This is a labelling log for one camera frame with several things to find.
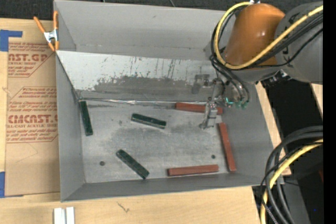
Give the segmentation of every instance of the cable bundle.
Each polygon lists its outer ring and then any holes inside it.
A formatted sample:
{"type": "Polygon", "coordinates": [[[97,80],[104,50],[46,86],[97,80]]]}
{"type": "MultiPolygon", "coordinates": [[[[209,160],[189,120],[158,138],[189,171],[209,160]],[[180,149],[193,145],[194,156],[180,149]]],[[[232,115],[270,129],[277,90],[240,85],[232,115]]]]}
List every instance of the cable bundle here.
{"type": "Polygon", "coordinates": [[[304,129],[300,129],[288,135],[282,142],[271,152],[265,170],[265,177],[261,182],[261,185],[265,183],[266,190],[264,195],[261,198],[262,205],[260,208],[260,221],[261,224],[266,224],[266,211],[269,216],[272,218],[274,223],[279,223],[276,220],[276,216],[274,216],[267,207],[267,201],[271,203],[277,217],[280,219],[283,224],[294,224],[294,220],[290,214],[289,208],[285,202],[284,195],[282,193],[281,185],[277,181],[281,173],[289,167],[294,161],[296,161],[300,156],[304,153],[320,146],[323,144],[323,126],[313,126],[304,129]],[[283,158],[279,159],[280,152],[284,149],[288,144],[297,141],[302,142],[302,146],[295,148],[293,151],[286,154],[283,158]],[[273,197],[271,189],[274,184],[276,184],[279,200],[281,202],[282,208],[284,210],[285,216],[279,209],[276,201],[273,197]]]}

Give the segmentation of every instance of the yellow cable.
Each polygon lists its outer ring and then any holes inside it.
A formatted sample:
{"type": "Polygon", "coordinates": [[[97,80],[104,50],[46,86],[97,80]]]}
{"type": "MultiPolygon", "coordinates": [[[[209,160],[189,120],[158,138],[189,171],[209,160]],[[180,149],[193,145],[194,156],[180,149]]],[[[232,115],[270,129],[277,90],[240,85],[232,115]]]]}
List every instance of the yellow cable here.
{"type": "MultiPolygon", "coordinates": [[[[315,143],[323,143],[323,139],[319,139],[317,141],[315,141],[315,143]]],[[[273,185],[275,183],[275,181],[278,179],[278,177],[281,175],[281,173],[290,165],[292,164],[295,160],[297,160],[301,155],[303,155],[304,153],[312,150],[315,147],[320,146],[319,144],[316,145],[309,145],[309,146],[304,146],[303,148],[301,148],[300,150],[298,150],[297,152],[295,152],[294,154],[292,154],[287,160],[285,160],[280,166],[279,168],[275,171],[275,173],[273,174],[273,177],[271,178],[270,182],[269,182],[269,186],[272,189],[273,185]]],[[[267,203],[268,200],[268,194],[267,194],[267,190],[265,190],[264,195],[262,197],[262,199],[264,200],[265,204],[267,203]]],[[[263,204],[261,204],[261,208],[260,208],[260,221],[261,224],[266,224],[266,210],[263,204]]]]}
{"type": "Polygon", "coordinates": [[[218,58],[218,60],[224,64],[225,61],[224,59],[221,57],[221,53],[219,52],[219,47],[218,47],[218,37],[219,37],[219,31],[221,30],[220,28],[222,27],[222,24],[224,22],[224,20],[227,18],[227,16],[229,14],[231,14],[235,9],[241,7],[241,6],[248,6],[248,5],[251,5],[253,4],[253,2],[240,2],[236,5],[233,5],[231,8],[229,8],[225,13],[224,15],[222,16],[222,18],[219,20],[218,22],[218,25],[217,25],[217,28],[216,28],[216,32],[215,32],[215,37],[214,37],[214,50],[215,50],[215,53],[216,53],[216,56],[218,58]]]}
{"type": "Polygon", "coordinates": [[[244,67],[248,67],[251,64],[253,64],[254,62],[256,62],[257,60],[259,60],[262,56],[264,56],[266,53],[268,53],[269,51],[271,51],[281,40],[283,40],[284,37],[286,37],[291,31],[293,31],[298,25],[300,25],[301,23],[303,23],[305,20],[307,20],[309,17],[313,16],[314,14],[320,12],[323,10],[323,5],[312,10],[310,13],[308,13],[308,15],[304,15],[302,16],[299,20],[297,20],[294,24],[292,24],[286,31],[284,31],[279,37],[277,37],[270,45],[268,45],[264,50],[262,50],[257,56],[253,57],[251,60],[249,60],[246,63],[243,63],[241,65],[231,65],[229,63],[227,63],[221,56],[221,53],[219,52],[219,48],[218,48],[218,37],[219,37],[219,31],[220,28],[222,26],[222,23],[224,21],[224,19],[228,16],[229,13],[231,13],[234,9],[236,9],[237,7],[243,6],[243,5],[247,5],[247,3],[252,4],[250,2],[242,2],[239,3],[235,6],[233,6],[232,8],[230,8],[222,17],[222,19],[219,21],[218,26],[216,28],[216,33],[215,33],[215,38],[214,38],[214,50],[216,52],[216,56],[218,61],[220,61],[225,67],[230,68],[230,69],[241,69],[244,67]]]}

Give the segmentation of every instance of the scratch marks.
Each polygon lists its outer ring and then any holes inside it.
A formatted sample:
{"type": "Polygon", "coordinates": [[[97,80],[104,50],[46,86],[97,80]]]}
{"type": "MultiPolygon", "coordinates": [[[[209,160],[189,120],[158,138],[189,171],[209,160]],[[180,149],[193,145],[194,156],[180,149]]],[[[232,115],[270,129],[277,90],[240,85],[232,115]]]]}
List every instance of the scratch marks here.
{"type": "Polygon", "coordinates": [[[122,208],[122,210],[124,210],[125,211],[125,213],[127,214],[128,213],[128,211],[130,210],[129,208],[124,208],[120,203],[118,203],[117,202],[117,204],[122,208]]]}

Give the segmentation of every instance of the cardboard sheet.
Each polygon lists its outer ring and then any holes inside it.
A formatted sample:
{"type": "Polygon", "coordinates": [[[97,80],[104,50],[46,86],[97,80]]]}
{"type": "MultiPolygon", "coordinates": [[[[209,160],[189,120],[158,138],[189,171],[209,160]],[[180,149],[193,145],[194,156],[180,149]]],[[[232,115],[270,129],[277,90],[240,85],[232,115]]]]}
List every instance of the cardboard sheet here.
{"type": "Polygon", "coordinates": [[[59,191],[55,54],[33,20],[0,19],[0,29],[23,32],[9,38],[5,196],[59,191]]]}

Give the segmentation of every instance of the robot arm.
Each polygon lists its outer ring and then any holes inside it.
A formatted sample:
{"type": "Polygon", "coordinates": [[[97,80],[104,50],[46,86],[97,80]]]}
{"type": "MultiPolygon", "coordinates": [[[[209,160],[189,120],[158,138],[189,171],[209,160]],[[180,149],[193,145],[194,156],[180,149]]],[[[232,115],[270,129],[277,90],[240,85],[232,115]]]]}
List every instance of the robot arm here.
{"type": "Polygon", "coordinates": [[[323,2],[300,5],[287,14],[269,4],[244,2],[229,9],[215,28],[212,64],[226,84],[225,105],[249,101],[246,83],[283,79],[323,83],[323,2]],[[236,8],[229,41],[219,48],[225,21],[236,8]]]}

